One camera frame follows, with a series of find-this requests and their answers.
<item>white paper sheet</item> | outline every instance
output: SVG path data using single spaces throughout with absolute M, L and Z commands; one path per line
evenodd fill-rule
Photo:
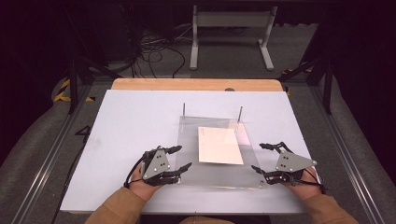
M 244 164 L 234 129 L 199 127 L 199 162 Z

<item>metal bracket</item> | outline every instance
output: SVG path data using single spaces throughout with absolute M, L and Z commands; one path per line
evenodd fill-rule
M 152 178 L 155 175 L 162 174 L 163 172 L 169 170 L 171 168 L 169 164 L 169 160 L 166 158 L 165 152 L 163 149 L 159 149 L 151 162 L 149 164 L 142 164 L 141 168 L 141 174 L 143 174 L 143 179 L 147 180 L 149 178 Z
M 277 160 L 276 170 L 294 172 L 303 170 L 309 166 L 315 166 L 316 164 L 316 161 L 282 150 L 279 154 L 279 159 Z

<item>person's hand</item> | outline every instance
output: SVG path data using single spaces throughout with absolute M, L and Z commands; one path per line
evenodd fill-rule
M 129 190 L 131 190 L 133 193 L 135 193 L 137 196 L 147 202 L 155 193 L 155 191 L 157 191 L 157 189 L 160 189 L 162 186 L 154 187 L 146 184 L 142 179 L 142 175 L 140 174 L 141 166 L 142 164 L 140 163 L 134 170 L 134 173 L 131 177 L 131 183 L 129 184 Z
M 317 176 L 317 172 L 313 167 L 308 167 L 306 168 L 306 170 L 309 173 L 311 173 L 313 176 Z M 301 177 L 301 180 L 316 183 L 317 180 L 307 171 L 303 171 L 303 176 Z M 297 196 L 297 198 L 300 199 L 302 202 L 311 197 L 321 194 L 320 188 L 314 185 L 296 183 L 296 186 L 292 186 L 291 183 L 289 182 L 283 185 L 286 186 L 289 190 L 291 190 L 291 192 L 293 192 Z

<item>gray carpet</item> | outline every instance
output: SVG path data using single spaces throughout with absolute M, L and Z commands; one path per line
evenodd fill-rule
M 198 70 L 189 69 L 191 42 L 183 40 L 172 46 L 185 57 L 184 66 L 176 77 L 212 77 L 212 78 L 274 78 L 279 77 L 285 69 L 298 65 L 316 26 L 275 27 L 271 34 L 268 49 L 272 56 L 275 71 L 268 72 L 262 60 L 256 39 L 261 37 L 260 31 L 247 29 L 242 34 L 231 34 L 223 29 L 208 29 L 200 33 L 200 51 Z M 157 77 L 170 77 L 182 64 L 182 57 L 172 50 L 163 50 L 163 57 L 152 64 Z M 149 64 L 139 62 L 141 70 L 138 75 L 153 77 Z M 131 70 L 121 73 L 130 77 Z M 304 74 L 295 79 L 304 78 Z M 104 77 L 94 82 L 89 96 L 96 97 L 95 102 L 84 102 L 78 111 L 70 132 L 57 161 L 35 202 L 32 212 L 25 223 L 50 223 L 60 201 L 64 181 L 69 167 L 78 151 L 83 146 L 83 136 L 75 136 L 75 132 L 86 125 L 93 125 L 102 99 L 111 87 L 110 81 Z M 54 87 L 56 93 L 60 85 Z M 311 156 L 318 161 L 318 171 L 324 179 L 329 194 L 359 223 L 370 223 L 361 205 L 361 201 L 349 180 L 346 168 L 336 150 L 332 133 L 324 115 L 320 113 L 312 93 L 304 84 L 286 84 L 290 87 L 290 103 L 300 124 L 305 142 Z M 67 117 L 69 103 L 56 102 L 54 106 L 38 119 L 18 144 L 12 149 L 7 160 L 0 168 L 0 223 L 10 223 L 17 213 L 26 193 L 32 185 L 35 175 L 46 159 L 57 134 Z M 332 92 L 332 118 L 350 153 L 356 162 L 367 188 L 377 204 L 385 223 L 392 223 L 396 217 L 396 188 L 386 175 L 374 152 L 371 150 L 356 121 L 350 114 L 334 81 Z M 59 212 L 55 223 L 84 223 L 88 215 L 72 215 Z M 271 216 L 272 223 L 309 223 L 306 214 L 296 216 Z

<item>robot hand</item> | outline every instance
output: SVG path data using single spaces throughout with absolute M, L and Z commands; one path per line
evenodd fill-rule
M 191 162 L 180 167 L 176 171 L 166 172 L 171 168 L 169 161 L 166 158 L 166 153 L 172 154 L 179 150 L 181 150 L 181 146 L 169 148 L 157 147 L 151 151 L 146 151 L 126 177 L 123 186 L 125 188 L 129 188 L 129 179 L 140 162 L 142 162 L 140 174 L 142 175 L 142 180 L 145 183 L 150 184 L 151 186 L 179 183 L 181 174 L 190 168 Z
M 316 185 L 319 186 L 321 191 L 324 193 L 325 188 L 323 185 L 319 184 L 316 177 L 314 178 L 317 180 L 317 183 L 301 180 L 305 168 L 317 165 L 316 161 L 294 154 L 283 142 L 277 145 L 261 143 L 260 146 L 263 149 L 275 149 L 279 153 L 276 171 L 267 173 L 257 166 L 251 166 L 256 173 L 264 176 L 267 184 L 274 185 L 290 182 L 292 186 L 296 186 L 297 183 Z

